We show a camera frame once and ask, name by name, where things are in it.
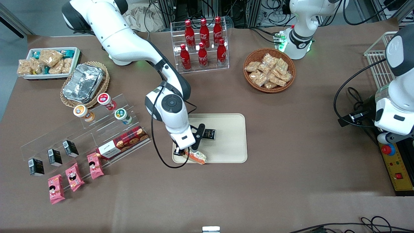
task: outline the black box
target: black box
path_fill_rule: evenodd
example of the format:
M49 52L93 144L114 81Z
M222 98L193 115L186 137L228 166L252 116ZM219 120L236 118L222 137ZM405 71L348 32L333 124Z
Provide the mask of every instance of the black box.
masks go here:
M49 163L53 166L59 167L62 165L62 157L60 156L60 152L54 149L48 150L49 156Z
M65 152L68 156L76 157L79 155L79 152L76 149L75 143L66 140L63 142L63 147L65 148Z
M45 170L43 169L43 162L35 158L29 160L29 169L30 175L41 176L45 174Z

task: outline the red cookie box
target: red cookie box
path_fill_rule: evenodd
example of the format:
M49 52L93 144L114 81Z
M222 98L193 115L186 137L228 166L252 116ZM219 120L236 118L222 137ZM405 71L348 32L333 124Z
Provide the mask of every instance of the red cookie box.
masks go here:
M112 141L100 146L96 149L96 153L101 155L102 159L111 160L147 138L148 134L145 130L143 130L141 126L137 126Z

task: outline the aluminum foil container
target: aluminum foil container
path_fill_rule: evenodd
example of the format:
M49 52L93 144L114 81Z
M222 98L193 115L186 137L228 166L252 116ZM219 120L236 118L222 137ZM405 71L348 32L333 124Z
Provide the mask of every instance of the aluminum foil container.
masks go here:
M88 103L92 100L105 72L98 67L79 64L72 78L63 88L63 96L68 100Z

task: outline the floor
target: floor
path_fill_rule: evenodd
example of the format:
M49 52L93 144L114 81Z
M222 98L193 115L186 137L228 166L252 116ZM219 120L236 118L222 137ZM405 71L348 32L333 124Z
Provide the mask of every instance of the floor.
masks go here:
M42 4L36 0L1 0L1 3L19 18L35 34L42 36L70 36L72 31L66 27L60 11L68 0L44 0ZM373 15L370 0L359 0L365 17ZM347 18L351 22L361 19L353 1L347 7ZM336 17L332 25L345 24L343 17ZM27 55L26 39L21 39L6 26L0 24L0 121L16 82L18 59Z

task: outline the pink snack package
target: pink snack package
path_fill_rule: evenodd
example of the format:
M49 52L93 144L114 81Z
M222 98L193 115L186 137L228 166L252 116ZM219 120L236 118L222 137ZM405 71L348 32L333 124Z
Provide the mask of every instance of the pink snack package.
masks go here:
M48 180L49 198L52 205L65 199L62 185L62 176L56 175Z
M74 192L82 184L85 183L85 182L83 182L82 177L80 177L79 168L77 166L77 163L75 163L72 167L70 167L66 170L66 176L67 176L67 180L69 181L70 188Z
M92 179L95 179L95 178L98 178L104 175L98 155L96 153L92 153L88 155L87 157L88 157L89 170L91 171Z

